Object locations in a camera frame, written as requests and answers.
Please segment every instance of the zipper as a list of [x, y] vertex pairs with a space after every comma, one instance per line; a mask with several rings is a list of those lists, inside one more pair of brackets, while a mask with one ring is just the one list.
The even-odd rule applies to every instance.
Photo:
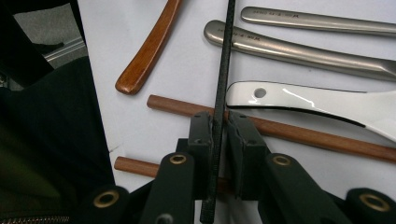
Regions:
[[16, 217], [1, 220], [1, 224], [58, 224], [68, 223], [68, 216]]

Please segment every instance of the wooden rod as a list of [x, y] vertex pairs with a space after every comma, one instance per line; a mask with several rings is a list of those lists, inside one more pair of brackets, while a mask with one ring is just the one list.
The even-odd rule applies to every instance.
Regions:
[[155, 177], [159, 165], [146, 161], [138, 161], [125, 157], [117, 157], [114, 169], [129, 172], [136, 175]]
[[[148, 107], [152, 109], [158, 109], [187, 117], [192, 117], [200, 111], [208, 111], [213, 114], [213, 108], [211, 107], [186, 103], [157, 95], [150, 95], [147, 104]], [[396, 148], [394, 147], [384, 147], [343, 136], [274, 122], [267, 119], [249, 118], [253, 121], [259, 133], [263, 135], [376, 160], [396, 162]]]
[[[157, 175], [159, 168], [160, 165], [155, 163], [139, 161], [125, 157], [117, 157], [116, 162], [114, 163], [114, 169], [116, 170], [153, 178]], [[231, 181], [229, 179], [219, 177], [218, 192], [233, 194], [233, 189], [230, 182]]]

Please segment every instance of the black metal rod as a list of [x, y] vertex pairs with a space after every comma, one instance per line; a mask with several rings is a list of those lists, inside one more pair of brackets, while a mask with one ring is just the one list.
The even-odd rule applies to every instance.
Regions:
[[219, 176], [219, 162], [221, 152], [221, 141], [224, 127], [225, 95], [231, 58], [231, 45], [233, 39], [233, 17], [235, 12], [235, 0], [229, 0], [227, 18], [225, 22], [224, 40], [219, 68], [219, 81], [216, 93], [215, 111], [213, 115], [212, 139], [213, 152], [211, 158], [210, 177], [207, 198], [203, 200], [200, 220], [202, 223], [213, 223], [215, 218], [217, 184]]

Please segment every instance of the wooden handle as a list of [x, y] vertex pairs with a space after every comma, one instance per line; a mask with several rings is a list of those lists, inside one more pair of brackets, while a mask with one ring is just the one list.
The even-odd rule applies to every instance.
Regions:
[[168, 0], [148, 38], [117, 80], [116, 89], [125, 94], [140, 91], [158, 61], [171, 33], [182, 0]]

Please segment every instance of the metal handle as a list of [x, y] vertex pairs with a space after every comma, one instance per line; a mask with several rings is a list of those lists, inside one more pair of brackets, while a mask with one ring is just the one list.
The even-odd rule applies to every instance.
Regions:
[[396, 24], [379, 21], [362, 21], [264, 7], [245, 7], [241, 12], [241, 18], [243, 21], [257, 24], [396, 37]]
[[[205, 27], [206, 39], [222, 45], [224, 22], [210, 21]], [[317, 49], [304, 45], [258, 35], [233, 28], [233, 49], [264, 58], [297, 63], [355, 76], [396, 81], [396, 62]]]

